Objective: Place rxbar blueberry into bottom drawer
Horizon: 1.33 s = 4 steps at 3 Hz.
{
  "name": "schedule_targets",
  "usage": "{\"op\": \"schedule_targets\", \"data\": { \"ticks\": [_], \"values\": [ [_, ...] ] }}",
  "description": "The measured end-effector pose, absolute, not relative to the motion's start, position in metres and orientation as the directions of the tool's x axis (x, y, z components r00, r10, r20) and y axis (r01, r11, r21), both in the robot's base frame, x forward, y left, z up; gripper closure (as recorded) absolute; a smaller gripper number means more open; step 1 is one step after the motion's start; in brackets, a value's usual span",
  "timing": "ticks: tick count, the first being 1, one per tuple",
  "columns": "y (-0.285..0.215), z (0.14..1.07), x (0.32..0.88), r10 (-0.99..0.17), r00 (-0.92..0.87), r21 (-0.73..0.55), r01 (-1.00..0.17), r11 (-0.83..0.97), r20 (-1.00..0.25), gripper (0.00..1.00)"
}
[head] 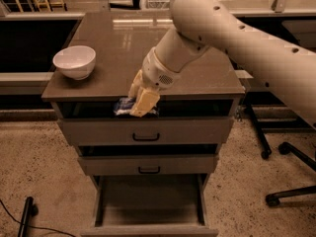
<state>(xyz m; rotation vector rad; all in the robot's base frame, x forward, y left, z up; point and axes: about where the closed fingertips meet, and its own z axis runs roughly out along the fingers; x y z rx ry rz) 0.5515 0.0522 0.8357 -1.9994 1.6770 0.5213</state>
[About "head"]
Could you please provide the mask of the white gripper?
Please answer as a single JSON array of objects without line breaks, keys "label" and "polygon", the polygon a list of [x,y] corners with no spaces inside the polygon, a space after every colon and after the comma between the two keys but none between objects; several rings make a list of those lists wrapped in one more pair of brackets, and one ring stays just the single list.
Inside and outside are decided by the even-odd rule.
[{"label": "white gripper", "polygon": [[141,70],[135,75],[128,91],[128,96],[135,99],[130,114],[139,118],[148,114],[160,100],[159,93],[150,88],[169,89],[179,79],[180,74],[168,70],[159,61],[155,48],[152,47],[145,56]]}]

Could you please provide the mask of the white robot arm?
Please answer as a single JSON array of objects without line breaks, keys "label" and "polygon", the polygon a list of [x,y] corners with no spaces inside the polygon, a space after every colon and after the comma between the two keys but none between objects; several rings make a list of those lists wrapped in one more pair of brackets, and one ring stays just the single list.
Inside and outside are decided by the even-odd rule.
[{"label": "white robot arm", "polygon": [[250,27],[218,0],[175,0],[173,27],[152,47],[128,95],[130,113],[156,106],[190,62],[214,47],[228,55],[310,125],[316,124],[316,53]]}]

